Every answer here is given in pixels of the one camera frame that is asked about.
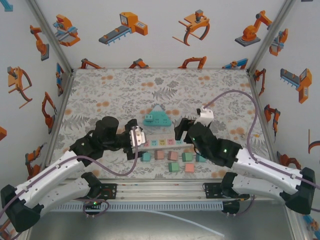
black mount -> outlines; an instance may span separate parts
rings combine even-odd
[[[124,132],[117,134],[119,121],[112,116],[105,116],[102,120],[96,122],[94,130],[89,131],[87,135],[75,141],[70,146],[70,151],[73,151],[78,156],[83,155],[97,160],[103,156],[106,150],[115,152],[123,149],[127,159],[132,160],[135,158],[135,154],[131,145],[130,131],[132,127],[137,125],[137,120],[131,119],[124,126]],[[143,153],[139,151],[138,158],[141,158]],[[91,161],[86,159],[78,159],[78,161],[82,161],[86,167],[91,164]]]

pink block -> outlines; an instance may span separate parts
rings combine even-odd
[[[169,151],[168,160],[169,161],[178,161],[178,153],[176,151]]]
[[[185,164],[185,172],[193,174],[195,172],[195,165],[193,163],[186,163]]]
[[[165,159],[165,152],[161,150],[154,151],[154,159],[155,160]]]

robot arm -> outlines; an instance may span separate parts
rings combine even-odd
[[[209,109],[197,109],[200,117],[196,120],[183,118],[175,127],[175,140],[184,139],[193,144],[199,154],[221,167],[228,167],[234,172],[247,172],[255,178],[246,178],[230,172],[221,183],[221,191],[227,197],[237,194],[259,194],[282,199],[285,205],[301,214],[310,214],[315,188],[296,177],[315,183],[315,172],[305,167],[303,170],[282,166],[254,154],[254,161],[248,149],[228,139],[216,138],[209,129],[213,112]]]
[[[136,119],[130,120],[121,134],[117,134],[118,125],[116,118],[104,117],[96,123],[95,130],[78,139],[69,151],[38,175],[16,187],[7,185],[0,191],[2,208],[17,232],[31,228],[40,217],[65,202],[81,197],[94,199],[101,194],[101,183],[91,172],[72,183],[58,185],[92,163],[84,156],[97,160],[105,150],[119,149],[130,156],[133,147],[146,143]]]

green block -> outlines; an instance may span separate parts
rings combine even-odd
[[[169,172],[170,173],[177,173],[180,171],[179,163],[177,162],[170,162],[169,163]]]
[[[148,152],[145,152],[141,157],[141,162],[150,162],[151,155]]]
[[[182,153],[182,162],[192,162],[194,156],[191,152]]]
[[[206,159],[203,157],[203,156],[200,156],[199,154],[197,154],[195,156],[195,161],[196,162],[199,162],[199,163],[205,163],[206,162]]]

clamp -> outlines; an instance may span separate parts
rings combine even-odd
[[[184,22],[179,21],[180,24],[182,24],[186,27],[186,30],[185,30],[186,33],[184,35],[183,41],[180,40],[179,38],[173,36],[173,38],[175,40],[178,40],[179,42],[181,42],[187,46],[190,46],[190,44],[188,43],[189,35],[192,35],[199,40],[205,39],[205,37],[207,36],[209,29],[210,29],[210,23],[209,23],[210,19],[204,15],[204,12],[202,10],[198,10],[194,14],[186,16],[184,18],[184,20],[190,24],[185,24]],[[197,36],[197,35],[193,34],[193,32],[195,30],[197,30],[198,28],[201,28],[201,27],[205,27],[204,33],[201,36]]]

